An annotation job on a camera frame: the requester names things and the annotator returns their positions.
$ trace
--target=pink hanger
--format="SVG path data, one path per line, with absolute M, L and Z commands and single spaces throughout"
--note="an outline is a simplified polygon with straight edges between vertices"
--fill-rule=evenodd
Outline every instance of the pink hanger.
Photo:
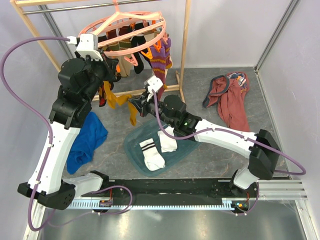
M 106 41 L 99 42 L 98 48 L 102 48 L 104 46 L 108 46 L 108 45 L 114 44 L 116 42 L 120 42 L 122 40 L 129 39 L 131 37 L 155 30 L 157 28 L 161 28 L 161 32 L 157 36 L 155 36 L 154 39 L 152 39 L 142 45 L 128 48 L 125 50 L 114 51 L 114 52 L 105 51 L 104 54 L 107 57 L 112 57 L 112 56 L 118 57 L 118 56 L 125 56 L 125 55 L 129 55 L 129 54 L 137 53 L 137 52 L 140 52 L 140 51 L 152 46 L 153 44 L 155 44 L 161 40 L 161 38 L 163 37 L 163 35 L 166 32 L 166 20 L 162 17 L 162 14 L 160 11 L 157 11 L 157 12 L 148 12 L 148 11 L 120 12 L 117 0 L 113 0 L 113 3 L 115 4 L 116 12 L 111 16 L 105 17 L 103 19 L 100 19 L 100 20 L 90 24 L 91 28 L 92 28 L 92 25 L 97 26 L 97 29 L 91 32 L 92 34 L 99 36 L 102 32 L 109 32 L 111 30 L 120 28 L 122 26 L 128 26 L 131 23 L 135 23 L 137 21 L 142 21 L 142 20 L 159 21 L 159 22 L 152 24 L 150 26 L 144 27 L 142 29 L 132 31 L 130 33 L 126 33 L 124 35 L 121 35 L 121 36 L 118 36 L 118 37 L 115 37 L 112 39 L 108 39 Z M 116 21 L 122 20 L 122 19 L 129 19 L 129 20 L 110 26 L 110 24 L 113 24 Z M 80 34 L 86 33 L 89 30 L 90 30 L 90 28 L 85 27 L 81 31 Z
M 164 44 L 165 44 L 165 45 L 167 45 L 167 44 L 168 44 L 168 35 L 167 35 L 167 33 L 166 33 L 166 32 L 163 34 L 163 36 L 162 36 L 162 40 L 163 40 L 163 42 L 164 42 Z
M 131 54 L 131 58 L 128 58 L 127 56 L 124 56 L 124 60 L 128 61 L 131 63 L 133 66 L 138 66 L 138 61 L 135 58 L 135 55 Z
M 146 20 L 142 20 L 142 24 L 145 28 L 148 27 L 148 22 Z

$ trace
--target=white sock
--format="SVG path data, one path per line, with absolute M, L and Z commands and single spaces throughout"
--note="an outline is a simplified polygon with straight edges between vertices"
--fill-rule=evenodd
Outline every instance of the white sock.
M 150 171 L 163 169 L 166 166 L 165 160 L 157 151 L 155 142 L 152 138 L 140 142 L 140 147 L 144 155 L 144 163 Z
M 165 131 L 170 134 L 171 136 L 174 136 L 174 128 L 168 126 Z M 158 131 L 158 136 L 160 139 L 160 144 L 161 144 L 161 152 L 166 153 L 166 152 L 173 152 L 177 149 L 177 141 L 171 137 L 168 137 L 167 135 L 164 134 L 162 130 Z

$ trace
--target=white bracket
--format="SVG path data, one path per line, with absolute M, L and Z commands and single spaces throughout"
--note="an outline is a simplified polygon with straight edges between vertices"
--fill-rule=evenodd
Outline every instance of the white bracket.
M 76 47 L 76 51 L 86 59 L 89 55 L 91 60 L 103 61 L 103 58 L 98 50 L 98 36 L 92 33 L 84 33 L 80 35 L 80 42 Z

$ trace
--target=white side wall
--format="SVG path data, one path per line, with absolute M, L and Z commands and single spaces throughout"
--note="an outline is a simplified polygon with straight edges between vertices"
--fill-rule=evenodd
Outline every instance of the white side wall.
M 307 170 L 302 182 L 320 227 L 320 2 L 300 1 L 260 70 L 284 151 Z
M 110 3 L 91 0 L 50 5 L 50 8 Z M 161 11 L 172 39 L 173 66 L 181 64 L 185 0 L 120 5 L 122 12 Z M 290 0 L 192 0 L 185 66 L 254 66 Z M 90 23 L 112 15 L 113 6 L 53 13 L 65 36 L 78 35 Z
M 52 33 L 41 15 L 32 17 L 41 35 Z M 0 7 L 0 58 L 15 43 L 32 35 L 10 5 Z M 66 57 L 56 42 L 49 43 L 59 61 Z M 29 43 L 8 58 L 4 74 L 12 89 L 40 113 L 49 116 L 57 98 L 59 80 L 39 44 Z M 33 113 L 19 104 L 0 82 L 0 238 L 22 239 L 27 224 L 29 199 L 18 194 L 20 183 L 27 182 L 34 172 L 47 130 Z

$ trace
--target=blue towel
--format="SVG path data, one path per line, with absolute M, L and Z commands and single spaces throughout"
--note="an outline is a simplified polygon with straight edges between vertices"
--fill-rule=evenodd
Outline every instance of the blue towel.
M 92 111 L 89 112 L 66 160 L 68 173 L 74 174 L 82 165 L 91 162 L 95 149 L 103 144 L 107 135 L 108 131 L 98 116 Z

